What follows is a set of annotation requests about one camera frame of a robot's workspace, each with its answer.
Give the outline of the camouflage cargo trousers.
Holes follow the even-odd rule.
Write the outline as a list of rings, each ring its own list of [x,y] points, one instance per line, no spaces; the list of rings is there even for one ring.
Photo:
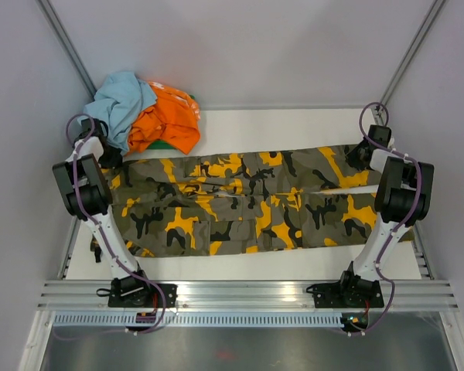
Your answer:
[[[351,145],[126,161],[105,169],[115,223],[140,258],[361,245],[381,174]]]

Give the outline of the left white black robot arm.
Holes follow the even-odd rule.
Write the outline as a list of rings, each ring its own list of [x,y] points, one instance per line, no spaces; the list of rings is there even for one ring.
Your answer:
[[[153,289],[116,226],[111,190],[99,165],[107,149],[106,125],[88,114],[76,114],[67,122],[66,131],[78,118],[81,132],[73,141],[71,155],[53,166],[63,204],[71,216],[90,230],[101,257],[109,264],[109,297],[128,299],[137,307],[146,306],[152,300]]]

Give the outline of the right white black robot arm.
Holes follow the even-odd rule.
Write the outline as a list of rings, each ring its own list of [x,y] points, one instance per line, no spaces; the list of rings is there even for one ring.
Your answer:
[[[371,125],[347,156],[349,165],[380,173],[374,208],[377,221],[364,248],[341,276],[337,297],[354,306],[378,295],[382,268],[399,240],[429,211],[435,166],[389,147],[391,129]]]

